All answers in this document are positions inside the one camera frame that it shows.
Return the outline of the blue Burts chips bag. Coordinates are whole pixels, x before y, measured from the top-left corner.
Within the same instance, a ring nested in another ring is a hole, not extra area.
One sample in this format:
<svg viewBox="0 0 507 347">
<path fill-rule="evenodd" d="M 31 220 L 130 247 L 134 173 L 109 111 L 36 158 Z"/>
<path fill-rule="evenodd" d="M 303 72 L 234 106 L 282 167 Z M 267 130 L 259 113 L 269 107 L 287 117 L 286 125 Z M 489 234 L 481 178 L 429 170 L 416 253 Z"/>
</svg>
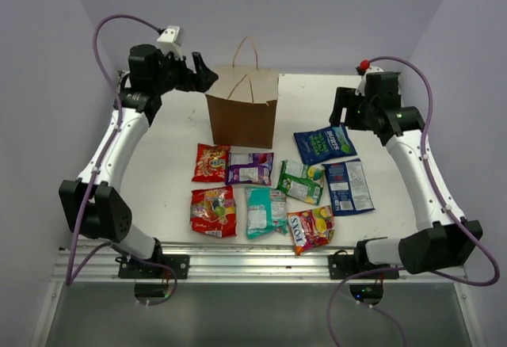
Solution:
<svg viewBox="0 0 507 347">
<path fill-rule="evenodd" d="M 344 124 L 310 132 L 295 132 L 294 139 L 305 165 L 313 166 L 333 158 L 357 155 Z"/>
</svg>

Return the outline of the brown paper bag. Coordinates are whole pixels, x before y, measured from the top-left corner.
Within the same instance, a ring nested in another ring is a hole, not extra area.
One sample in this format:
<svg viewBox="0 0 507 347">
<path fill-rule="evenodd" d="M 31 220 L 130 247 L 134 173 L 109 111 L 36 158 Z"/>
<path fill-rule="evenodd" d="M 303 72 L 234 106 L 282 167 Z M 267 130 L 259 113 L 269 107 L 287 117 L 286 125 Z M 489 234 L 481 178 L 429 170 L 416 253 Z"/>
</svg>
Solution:
<svg viewBox="0 0 507 347">
<path fill-rule="evenodd" d="M 239 65 L 213 68 L 218 80 L 206 93 L 215 144 L 270 149 L 276 123 L 280 72 Z"/>
</svg>

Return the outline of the blue snack bag back side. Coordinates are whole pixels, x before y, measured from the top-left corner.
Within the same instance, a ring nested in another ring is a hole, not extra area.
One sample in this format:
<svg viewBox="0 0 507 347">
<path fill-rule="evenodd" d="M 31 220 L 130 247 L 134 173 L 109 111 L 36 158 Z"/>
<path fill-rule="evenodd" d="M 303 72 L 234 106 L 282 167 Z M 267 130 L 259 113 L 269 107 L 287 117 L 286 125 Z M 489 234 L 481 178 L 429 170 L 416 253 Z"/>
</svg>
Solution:
<svg viewBox="0 0 507 347">
<path fill-rule="evenodd" d="M 375 210 L 359 158 L 323 165 L 334 216 Z"/>
</svg>

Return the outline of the green snack bag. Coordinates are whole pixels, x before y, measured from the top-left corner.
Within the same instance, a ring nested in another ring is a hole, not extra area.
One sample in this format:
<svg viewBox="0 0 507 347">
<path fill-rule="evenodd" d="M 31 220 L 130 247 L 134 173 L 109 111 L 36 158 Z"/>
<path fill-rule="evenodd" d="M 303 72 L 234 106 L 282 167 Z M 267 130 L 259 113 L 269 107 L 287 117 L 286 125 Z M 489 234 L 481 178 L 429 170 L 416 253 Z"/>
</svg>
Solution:
<svg viewBox="0 0 507 347">
<path fill-rule="evenodd" d="M 324 188 L 324 170 L 301 162 L 283 160 L 276 188 L 293 199 L 319 205 Z"/>
</svg>

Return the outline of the red snack bag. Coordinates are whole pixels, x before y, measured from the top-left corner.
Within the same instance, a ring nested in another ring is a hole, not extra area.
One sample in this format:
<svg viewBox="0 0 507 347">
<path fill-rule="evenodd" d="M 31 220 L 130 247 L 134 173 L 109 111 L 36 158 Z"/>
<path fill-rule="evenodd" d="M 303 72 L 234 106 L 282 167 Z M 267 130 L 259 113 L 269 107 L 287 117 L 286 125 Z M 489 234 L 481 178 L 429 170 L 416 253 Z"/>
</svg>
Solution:
<svg viewBox="0 0 507 347">
<path fill-rule="evenodd" d="M 225 182 L 230 151 L 230 146 L 198 143 L 192 181 Z"/>
</svg>

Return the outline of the purple Fox's berries bag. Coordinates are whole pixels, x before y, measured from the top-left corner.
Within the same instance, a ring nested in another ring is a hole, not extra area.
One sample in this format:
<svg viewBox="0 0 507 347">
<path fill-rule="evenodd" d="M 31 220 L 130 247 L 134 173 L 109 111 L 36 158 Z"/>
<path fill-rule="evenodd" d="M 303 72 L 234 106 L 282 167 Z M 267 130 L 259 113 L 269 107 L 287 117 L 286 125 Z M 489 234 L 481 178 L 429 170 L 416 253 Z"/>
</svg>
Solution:
<svg viewBox="0 0 507 347">
<path fill-rule="evenodd" d="M 270 186 L 274 153 L 230 153 L 225 183 Z"/>
</svg>

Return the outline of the orange Fox's candy bag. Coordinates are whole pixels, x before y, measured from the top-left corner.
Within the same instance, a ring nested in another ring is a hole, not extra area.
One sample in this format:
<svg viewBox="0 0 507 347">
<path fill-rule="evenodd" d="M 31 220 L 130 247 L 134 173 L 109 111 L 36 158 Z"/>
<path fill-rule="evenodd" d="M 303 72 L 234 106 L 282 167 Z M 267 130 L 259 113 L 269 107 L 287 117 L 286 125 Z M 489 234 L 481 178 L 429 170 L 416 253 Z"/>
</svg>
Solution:
<svg viewBox="0 0 507 347">
<path fill-rule="evenodd" d="M 334 214 L 329 205 L 288 213 L 288 226 L 297 256 L 328 245 L 334 237 Z"/>
</svg>

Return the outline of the teal snack bag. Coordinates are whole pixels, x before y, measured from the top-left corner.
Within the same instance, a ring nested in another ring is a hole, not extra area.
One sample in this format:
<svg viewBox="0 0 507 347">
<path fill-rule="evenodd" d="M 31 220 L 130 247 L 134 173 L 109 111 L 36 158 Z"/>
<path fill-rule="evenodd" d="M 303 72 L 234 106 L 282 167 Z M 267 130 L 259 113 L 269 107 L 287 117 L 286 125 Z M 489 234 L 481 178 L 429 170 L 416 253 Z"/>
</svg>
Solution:
<svg viewBox="0 0 507 347">
<path fill-rule="evenodd" d="M 246 237 L 254 239 L 277 231 L 288 233 L 287 199 L 278 189 L 245 187 Z"/>
</svg>

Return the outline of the red candy bag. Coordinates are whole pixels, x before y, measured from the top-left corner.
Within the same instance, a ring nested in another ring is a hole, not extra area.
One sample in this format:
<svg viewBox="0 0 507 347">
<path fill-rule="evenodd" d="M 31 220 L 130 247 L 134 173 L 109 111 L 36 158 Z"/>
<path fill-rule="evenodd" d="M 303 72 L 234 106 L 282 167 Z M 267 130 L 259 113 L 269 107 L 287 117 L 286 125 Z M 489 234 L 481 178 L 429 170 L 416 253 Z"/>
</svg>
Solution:
<svg viewBox="0 0 507 347">
<path fill-rule="evenodd" d="M 190 225 L 193 231 L 217 238 L 236 235 L 236 203 L 230 186 L 192 191 Z"/>
</svg>

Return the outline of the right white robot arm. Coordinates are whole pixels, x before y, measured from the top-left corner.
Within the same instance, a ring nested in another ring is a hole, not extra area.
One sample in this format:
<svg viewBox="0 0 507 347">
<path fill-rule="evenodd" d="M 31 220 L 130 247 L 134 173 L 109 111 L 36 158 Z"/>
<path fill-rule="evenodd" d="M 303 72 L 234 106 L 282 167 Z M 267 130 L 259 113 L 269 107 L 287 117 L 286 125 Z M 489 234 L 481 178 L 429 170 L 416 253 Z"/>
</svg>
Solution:
<svg viewBox="0 0 507 347">
<path fill-rule="evenodd" d="M 368 278 L 381 266 L 402 266 L 412 274 L 463 265 L 482 237 L 477 220 L 469 220 L 454 202 L 422 140 L 425 122 L 419 110 L 402 106 L 397 72 L 369 67 L 356 89 L 339 87 L 330 123 L 350 130 L 371 131 L 395 161 L 409 193 L 416 232 L 405 238 L 359 241 L 353 253 L 357 275 Z"/>
</svg>

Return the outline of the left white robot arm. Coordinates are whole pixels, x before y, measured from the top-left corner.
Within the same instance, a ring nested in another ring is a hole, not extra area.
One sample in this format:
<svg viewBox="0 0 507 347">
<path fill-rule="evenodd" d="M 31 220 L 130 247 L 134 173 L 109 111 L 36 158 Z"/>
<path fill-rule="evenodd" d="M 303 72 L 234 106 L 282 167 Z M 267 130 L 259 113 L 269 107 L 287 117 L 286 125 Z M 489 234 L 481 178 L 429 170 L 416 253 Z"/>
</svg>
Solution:
<svg viewBox="0 0 507 347">
<path fill-rule="evenodd" d="M 218 75 L 200 53 L 193 52 L 192 58 L 194 68 L 189 69 L 185 59 L 154 45 L 132 47 L 128 80 L 120 86 L 120 101 L 113 106 L 99 147 L 78 177 L 59 187 L 70 230 L 86 238 L 108 240 L 137 257 L 137 269 L 150 278 L 162 273 L 165 259 L 155 252 L 156 239 L 134 226 L 120 187 L 136 146 L 162 106 L 162 95 L 171 90 L 205 93 L 217 81 Z"/>
</svg>

